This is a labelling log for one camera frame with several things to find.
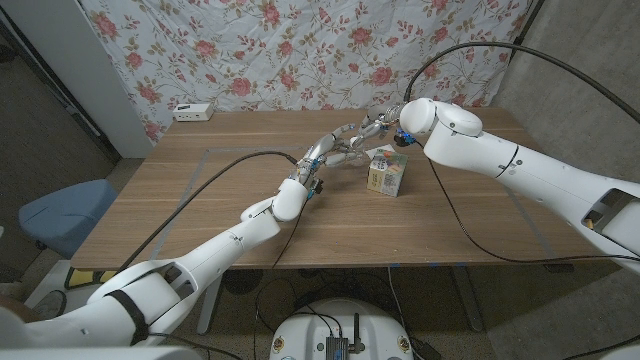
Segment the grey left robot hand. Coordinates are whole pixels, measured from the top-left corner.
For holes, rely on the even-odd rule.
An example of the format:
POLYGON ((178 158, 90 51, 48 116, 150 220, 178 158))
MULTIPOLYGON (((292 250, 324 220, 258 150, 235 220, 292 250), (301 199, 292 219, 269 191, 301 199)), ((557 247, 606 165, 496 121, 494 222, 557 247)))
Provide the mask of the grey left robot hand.
POLYGON ((338 127, 316 141, 296 164, 290 178, 309 185, 321 166, 337 167, 361 158, 365 138, 358 133, 351 139, 342 134, 355 128, 353 123, 338 127))

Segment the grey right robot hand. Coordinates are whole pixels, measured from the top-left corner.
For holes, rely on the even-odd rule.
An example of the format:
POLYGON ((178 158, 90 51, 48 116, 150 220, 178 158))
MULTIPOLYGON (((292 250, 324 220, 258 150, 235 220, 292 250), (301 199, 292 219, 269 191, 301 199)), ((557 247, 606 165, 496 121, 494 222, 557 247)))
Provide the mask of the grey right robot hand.
POLYGON ((393 106, 376 105, 367 111, 357 134, 350 139, 352 148, 361 148, 371 138, 383 139, 400 118, 403 104, 393 106))

